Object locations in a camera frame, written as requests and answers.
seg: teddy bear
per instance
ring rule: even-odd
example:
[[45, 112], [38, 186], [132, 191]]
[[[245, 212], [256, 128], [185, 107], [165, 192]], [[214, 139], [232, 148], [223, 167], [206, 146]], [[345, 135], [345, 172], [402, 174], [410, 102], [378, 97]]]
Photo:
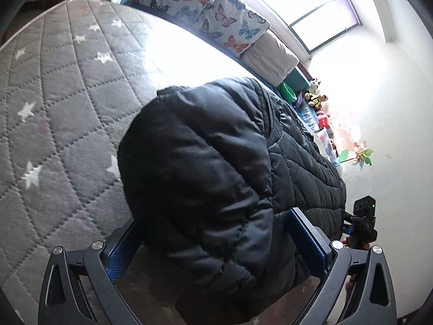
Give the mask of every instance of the teddy bear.
[[319, 85], [322, 82], [320, 82], [317, 78], [314, 78], [310, 81], [310, 89], [308, 90], [309, 93], [317, 95], [319, 93]]
[[322, 103], [327, 101], [328, 97], [324, 94], [313, 95], [312, 93], [305, 93], [304, 99], [308, 101], [308, 105], [319, 111], [322, 108]]

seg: beige cushion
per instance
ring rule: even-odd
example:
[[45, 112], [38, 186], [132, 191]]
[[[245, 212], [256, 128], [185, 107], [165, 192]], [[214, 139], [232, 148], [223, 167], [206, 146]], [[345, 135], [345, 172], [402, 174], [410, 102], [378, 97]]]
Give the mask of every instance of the beige cushion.
[[245, 51], [241, 59], [274, 86], [279, 86], [299, 63], [299, 59], [271, 30]]

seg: white star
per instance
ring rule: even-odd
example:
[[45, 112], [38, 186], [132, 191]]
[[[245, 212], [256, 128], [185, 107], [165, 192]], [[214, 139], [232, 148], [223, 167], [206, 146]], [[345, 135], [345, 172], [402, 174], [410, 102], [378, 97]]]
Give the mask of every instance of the white star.
[[17, 54], [15, 55], [15, 59], [18, 60], [24, 54], [25, 54], [25, 47], [17, 51]]
[[115, 25], [116, 27], [119, 27], [119, 28], [122, 26], [122, 24], [123, 24], [123, 22], [120, 19], [118, 19], [116, 21], [113, 19], [113, 22], [111, 23], [111, 25]]
[[86, 36], [85, 35], [76, 35], [74, 38], [74, 41], [76, 41], [77, 43], [80, 43], [82, 41], [86, 41]]
[[107, 61], [113, 61], [110, 54], [103, 54], [101, 52], [98, 52], [97, 60], [101, 61], [103, 64], [105, 64]]
[[89, 27], [89, 29], [90, 29], [90, 30], [93, 30], [93, 31], [97, 31], [97, 30], [101, 30], [101, 27], [98, 26], [97, 24], [94, 24], [94, 25], [91, 25], [91, 26]]
[[106, 171], [113, 172], [114, 176], [117, 179], [120, 179], [119, 165], [117, 163], [117, 157], [115, 157], [114, 155], [111, 155], [111, 166], [109, 168], [107, 168]]
[[30, 105], [28, 102], [25, 102], [24, 107], [18, 113], [18, 115], [21, 116], [21, 119], [23, 122], [25, 122], [27, 117], [34, 116], [34, 113], [32, 112], [32, 108], [34, 107], [35, 104], [36, 104], [36, 102], [34, 102], [34, 101]]
[[32, 163], [29, 161], [27, 163], [27, 172], [22, 177], [25, 179], [25, 188], [29, 189], [32, 184], [39, 187], [39, 172], [42, 170], [42, 165], [34, 168]]

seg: bed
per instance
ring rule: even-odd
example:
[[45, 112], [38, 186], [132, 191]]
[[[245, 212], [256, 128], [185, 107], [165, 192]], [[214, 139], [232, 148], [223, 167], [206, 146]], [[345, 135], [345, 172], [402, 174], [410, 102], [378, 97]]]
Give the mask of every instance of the bed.
[[[176, 25], [100, 0], [63, 2], [1, 47], [0, 287], [26, 324], [51, 250], [87, 248], [130, 217], [116, 150], [133, 117], [161, 88], [234, 76], [251, 74]], [[184, 324], [172, 266], [145, 248], [134, 263], [119, 287], [142, 322]], [[176, 291], [161, 295], [158, 275]]]

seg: silver screw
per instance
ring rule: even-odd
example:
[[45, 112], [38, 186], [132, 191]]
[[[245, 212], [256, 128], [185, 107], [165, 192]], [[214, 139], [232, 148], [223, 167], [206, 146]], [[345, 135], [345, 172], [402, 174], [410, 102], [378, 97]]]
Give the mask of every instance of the silver screw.
[[380, 254], [382, 253], [382, 248], [379, 246], [373, 246], [373, 252], [375, 252], [376, 254]]
[[92, 243], [92, 249], [95, 249], [96, 251], [98, 249], [101, 249], [103, 247], [104, 243], [101, 242], [100, 240], [97, 240], [96, 242]]
[[61, 252], [63, 252], [63, 248], [61, 246], [57, 246], [53, 249], [54, 255], [59, 255]]
[[343, 249], [343, 248], [344, 248], [344, 244], [341, 243], [339, 240], [335, 240], [335, 241], [333, 241], [333, 242], [332, 242], [332, 246], [333, 246], [335, 249]]

